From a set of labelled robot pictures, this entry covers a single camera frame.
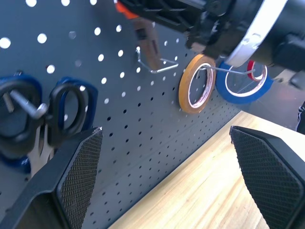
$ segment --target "blue tape roll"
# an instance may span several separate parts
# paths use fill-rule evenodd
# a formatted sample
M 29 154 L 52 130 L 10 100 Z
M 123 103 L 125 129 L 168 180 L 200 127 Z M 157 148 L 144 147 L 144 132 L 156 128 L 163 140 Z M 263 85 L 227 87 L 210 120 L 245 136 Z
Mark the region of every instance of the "blue tape roll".
M 229 70 L 231 66 L 225 64 L 222 62 L 219 66 L 222 69 L 227 69 Z M 267 76 L 265 83 L 262 85 L 262 87 L 255 93 L 246 96 L 246 97 L 238 97 L 235 95 L 232 95 L 226 88 L 225 86 L 225 78 L 226 78 L 227 73 L 226 72 L 217 72 L 216 76 L 216 89 L 218 93 L 228 102 L 233 103 L 233 104 L 247 104 L 254 102 L 255 100 L 259 99 L 262 97 L 270 88 L 273 83 L 273 80 L 270 79 L 269 76 Z

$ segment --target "scissor handle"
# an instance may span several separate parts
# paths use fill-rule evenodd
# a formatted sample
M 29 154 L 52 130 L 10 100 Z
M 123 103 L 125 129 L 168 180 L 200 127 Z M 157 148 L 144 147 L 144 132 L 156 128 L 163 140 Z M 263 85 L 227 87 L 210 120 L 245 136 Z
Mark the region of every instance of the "scissor handle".
M 81 130 L 83 131 L 83 130 L 91 129 L 96 111 L 97 97 L 99 93 L 98 90 L 90 83 L 87 83 L 82 80 L 74 79 L 71 77 L 63 77 L 57 82 L 57 85 L 62 83 L 71 83 L 77 87 L 80 86 L 86 87 L 86 92 L 88 94 L 88 109 Z M 59 118 L 60 128 L 63 128 L 64 126 L 64 106 L 65 106 L 66 97 L 67 97 L 67 93 L 64 93 L 61 97 L 61 109 L 60 109 L 60 118 Z
M 31 77 L 28 79 L 22 77 L 0 78 L 0 97 L 12 90 L 17 90 L 35 106 L 41 104 L 40 85 L 36 84 Z M 27 155 L 34 148 L 37 128 L 43 124 L 43 119 L 32 119 L 27 116 L 24 130 L 13 136 L 0 134 L 0 151 L 10 158 L 17 158 Z
M 78 101 L 78 111 L 72 124 L 64 129 L 59 126 L 59 113 L 61 108 L 61 98 L 63 94 L 72 92 Z M 54 148 L 58 148 L 62 142 L 74 135 L 80 128 L 85 117 L 85 99 L 78 87 L 71 83 L 57 85 L 50 94 L 49 113 L 46 116 L 48 125 L 48 143 Z

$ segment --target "tape roll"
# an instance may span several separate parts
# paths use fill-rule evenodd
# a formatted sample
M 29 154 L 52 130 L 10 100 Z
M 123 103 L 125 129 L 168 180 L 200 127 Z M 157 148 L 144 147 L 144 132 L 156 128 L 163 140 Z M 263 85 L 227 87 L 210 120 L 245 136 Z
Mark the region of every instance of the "tape roll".
M 255 65 L 255 61 L 249 61 L 248 66 L 247 66 L 247 71 L 252 71 L 254 69 L 254 65 Z M 248 73 L 248 77 L 253 80 L 253 81 L 261 81 L 263 78 L 263 74 L 264 71 L 266 72 L 266 74 L 268 74 L 268 69 L 266 65 L 263 65 L 263 71 L 262 74 L 260 76 L 255 77 L 253 73 Z
M 209 101 L 215 86 L 215 70 L 207 68 L 206 86 L 200 99 L 192 104 L 190 100 L 190 88 L 196 73 L 205 66 L 215 67 L 215 61 L 212 58 L 199 54 L 195 56 L 186 67 L 179 85 L 179 103 L 180 107 L 187 113 L 196 114 L 201 112 Z
M 219 66 L 220 68 L 230 70 L 233 67 L 222 62 Z M 228 102 L 233 104 L 247 104 L 254 102 L 255 100 L 262 97 L 270 88 L 273 80 L 267 74 L 267 71 L 263 69 L 262 79 L 259 81 L 258 85 L 249 92 L 245 93 L 234 93 L 227 85 L 227 78 L 229 73 L 218 71 L 216 77 L 216 88 L 218 93 Z

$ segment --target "black scissors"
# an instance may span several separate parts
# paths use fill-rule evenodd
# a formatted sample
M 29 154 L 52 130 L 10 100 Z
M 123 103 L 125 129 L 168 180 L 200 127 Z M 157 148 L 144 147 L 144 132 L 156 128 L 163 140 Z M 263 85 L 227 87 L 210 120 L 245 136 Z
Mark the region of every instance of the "black scissors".
M 64 109 L 62 98 L 68 92 L 75 95 L 78 110 L 72 124 L 63 128 L 60 126 L 62 120 L 60 114 Z M 35 78 L 28 75 L 0 78 L 0 96 L 4 94 L 9 94 L 23 108 L 26 105 L 41 106 L 41 86 Z M 54 149 L 78 132 L 86 116 L 85 107 L 85 99 L 79 86 L 73 83 L 57 84 L 50 93 L 47 112 L 41 117 L 29 115 L 21 133 L 14 136 L 0 135 L 0 151 L 5 152 L 5 155 L 11 154 L 12 158 L 27 156 L 33 176 L 48 162 L 49 157 L 52 157 Z

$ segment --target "textured rubber pad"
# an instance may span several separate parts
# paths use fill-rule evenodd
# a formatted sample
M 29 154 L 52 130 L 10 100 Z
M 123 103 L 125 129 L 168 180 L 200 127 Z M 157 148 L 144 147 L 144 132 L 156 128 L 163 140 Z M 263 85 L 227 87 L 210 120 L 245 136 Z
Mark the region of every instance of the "textured rubber pad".
M 73 229 L 85 218 L 97 175 L 102 134 L 94 135 L 73 156 L 58 186 L 58 199 Z
M 268 226 L 290 228 L 304 204 L 304 170 L 295 167 L 305 163 L 275 136 L 237 126 L 230 135 L 245 184 Z

